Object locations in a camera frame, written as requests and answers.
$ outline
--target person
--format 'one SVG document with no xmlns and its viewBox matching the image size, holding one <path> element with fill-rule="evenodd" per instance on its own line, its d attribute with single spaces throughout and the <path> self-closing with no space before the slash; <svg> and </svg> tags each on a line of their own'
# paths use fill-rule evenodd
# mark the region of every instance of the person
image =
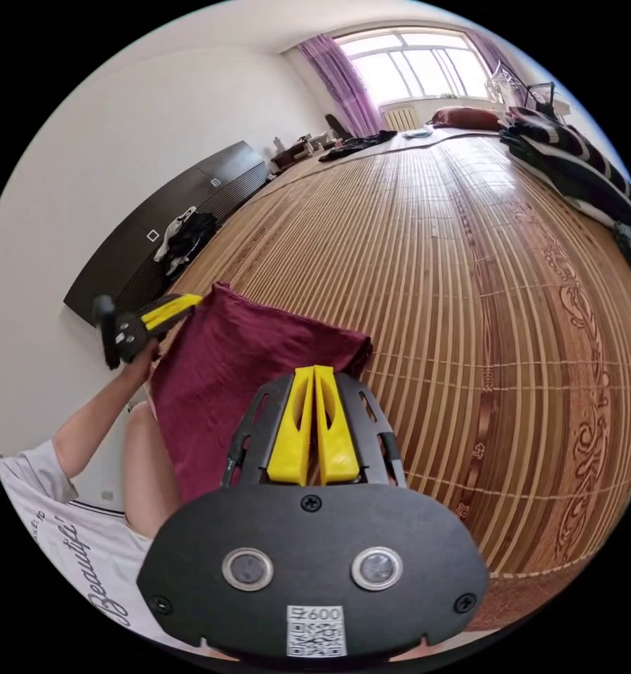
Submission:
<svg viewBox="0 0 631 674">
<path fill-rule="evenodd" d="M 152 616 L 136 579 L 162 524 L 181 506 L 173 465 L 149 402 L 128 415 L 123 447 L 124 518 L 73 504 L 79 475 L 139 389 L 157 355 L 154 340 L 60 427 L 51 440 L 0 458 L 0 479 L 34 541 L 56 569 L 119 625 L 165 645 L 233 659 L 201 641 L 192 647 L 167 635 Z M 415 657 L 425 654 L 418 647 Z"/>
</svg>

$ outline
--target pillow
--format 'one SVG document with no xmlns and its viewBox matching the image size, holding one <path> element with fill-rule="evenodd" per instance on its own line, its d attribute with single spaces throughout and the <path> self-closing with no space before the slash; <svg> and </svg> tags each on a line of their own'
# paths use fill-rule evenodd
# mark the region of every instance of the pillow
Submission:
<svg viewBox="0 0 631 674">
<path fill-rule="evenodd" d="M 457 128 L 475 128 L 482 131 L 499 131 L 498 113 L 481 107 L 452 105 L 440 107 L 432 115 L 432 124 L 439 126 L 455 126 Z"/>
</svg>

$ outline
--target maroon cloth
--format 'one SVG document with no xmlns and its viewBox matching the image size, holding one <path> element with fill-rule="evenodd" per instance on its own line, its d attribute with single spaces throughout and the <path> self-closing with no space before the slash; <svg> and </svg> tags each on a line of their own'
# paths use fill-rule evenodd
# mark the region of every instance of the maroon cloth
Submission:
<svg viewBox="0 0 631 674">
<path fill-rule="evenodd" d="M 152 377 L 152 399 L 186 503 L 220 486 L 231 438 L 258 388 L 297 367 L 354 376 L 371 339 L 255 304 L 214 284 Z"/>
</svg>

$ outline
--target ceiling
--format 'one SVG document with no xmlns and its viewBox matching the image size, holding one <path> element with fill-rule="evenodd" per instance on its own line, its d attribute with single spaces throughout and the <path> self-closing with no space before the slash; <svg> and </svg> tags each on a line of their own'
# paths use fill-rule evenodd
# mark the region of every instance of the ceiling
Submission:
<svg viewBox="0 0 631 674">
<path fill-rule="evenodd" d="M 175 51 L 242 48 L 281 53 L 314 35 L 371 22 L 471 22 L 413 0 L 227 0 L 145 35 L 100 70 L 124 67 Z"/>
</svg>

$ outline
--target qr code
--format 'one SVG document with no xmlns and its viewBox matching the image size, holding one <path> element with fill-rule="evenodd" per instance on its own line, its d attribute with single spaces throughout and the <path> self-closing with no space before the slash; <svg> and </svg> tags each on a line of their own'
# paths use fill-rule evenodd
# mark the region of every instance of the qr code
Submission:
<svg viewBox="0 0 631 674">
<path fill-rule="evenodd" d="M 343 607 L 287 606 L 287 655 L 297 658 L 346 655 Z"/>
</svg>

